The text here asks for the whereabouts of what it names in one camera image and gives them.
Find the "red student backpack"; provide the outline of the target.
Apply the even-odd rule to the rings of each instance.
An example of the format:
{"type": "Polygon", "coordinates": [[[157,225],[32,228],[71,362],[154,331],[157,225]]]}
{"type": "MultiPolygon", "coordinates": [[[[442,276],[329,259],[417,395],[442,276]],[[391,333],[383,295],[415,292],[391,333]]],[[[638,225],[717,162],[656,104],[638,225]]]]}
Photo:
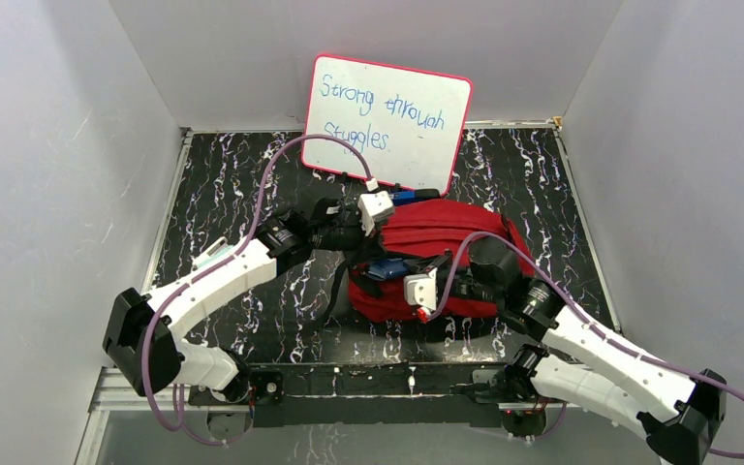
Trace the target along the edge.
{"type": "MultiPolygon", "coordinates": [[[[460,298],[447,300],[443,314],[485,319],[497,316],[517,303],[533,276],[524,262],[529,253],[515,224],[507,217],[460,201],[433,199],[398,206],[382,233],[358,249],[346,251],[338,265],[330,300],[317,323],[327,323],[341,288],[346,287],[351,305],[374,323],[418,320],[416,308],[404,298],[403,279],[378,282],[369,279],[367,266],[380,259],[405,259],[406,275],[423,273],[436,260],[441,265],[468,266],[475,279],[493,289],[494,303],[460,298]]],[[[439,285],[439,267],[437,284],[439,285]]]]}

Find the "dark blue wallet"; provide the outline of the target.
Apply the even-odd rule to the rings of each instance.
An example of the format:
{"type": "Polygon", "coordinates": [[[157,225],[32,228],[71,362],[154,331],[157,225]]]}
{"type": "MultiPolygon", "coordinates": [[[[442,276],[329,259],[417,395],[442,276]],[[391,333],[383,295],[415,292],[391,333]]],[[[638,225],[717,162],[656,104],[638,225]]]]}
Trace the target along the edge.
{"type": "Polygon", "coordinates": [[[410,266],[405,259],[380,259],[370,263],[366,268],[366,276],[378,282],[388,281],[406,276],[410,266]]]}

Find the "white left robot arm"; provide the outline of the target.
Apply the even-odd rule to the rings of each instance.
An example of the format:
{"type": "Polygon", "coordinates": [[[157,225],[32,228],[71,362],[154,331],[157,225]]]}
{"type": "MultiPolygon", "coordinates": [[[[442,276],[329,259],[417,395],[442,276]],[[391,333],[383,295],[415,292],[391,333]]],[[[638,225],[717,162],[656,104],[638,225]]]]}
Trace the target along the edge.
{"type": "Polygon", "coordinates": [[[130,288],[114,300],[102,343],[140,396],[172,385],[214,390],[228,403],[246,398],[251,370],[230,350],[189,343],[200,321],[251,289],[310,259],[315,250],[357,251],[394,212],[384,192],[354,204],[320,199],[308,210],[285,207],[262,220],[252,237],[217,239],[191,272],[147,293],[130,288]]]}

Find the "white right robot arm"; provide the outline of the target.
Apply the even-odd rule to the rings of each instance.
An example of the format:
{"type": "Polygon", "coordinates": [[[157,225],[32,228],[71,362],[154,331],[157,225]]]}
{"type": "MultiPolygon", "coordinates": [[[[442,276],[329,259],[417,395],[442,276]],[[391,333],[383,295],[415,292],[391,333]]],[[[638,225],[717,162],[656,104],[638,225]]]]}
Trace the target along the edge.
{"type": "Polygon", "coordinates": [[[465,278],[485,286],[498,317],[532,340],[480,389],[575,404],[629,429],[668,464],[700,464],[713,453],[726,413],[727,383],[717,373],[673,366],[607,328],[495,233],[469,234],[427,271],[424,318],[438,317],[465,278]]]}

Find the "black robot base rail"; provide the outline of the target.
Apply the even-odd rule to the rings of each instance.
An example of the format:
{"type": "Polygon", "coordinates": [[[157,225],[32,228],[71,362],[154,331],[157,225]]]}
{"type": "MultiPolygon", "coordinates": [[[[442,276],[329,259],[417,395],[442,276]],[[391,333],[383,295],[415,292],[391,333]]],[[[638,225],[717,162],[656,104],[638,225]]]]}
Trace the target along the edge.
{"type": "Polygon", "coordinates": [[[552,405],[507,381],[501,362],[254,365],[222,392],[192,388],[189,403],[251,408],[259,428],[449,423],[519,437],[544,433],[552,405]]]}

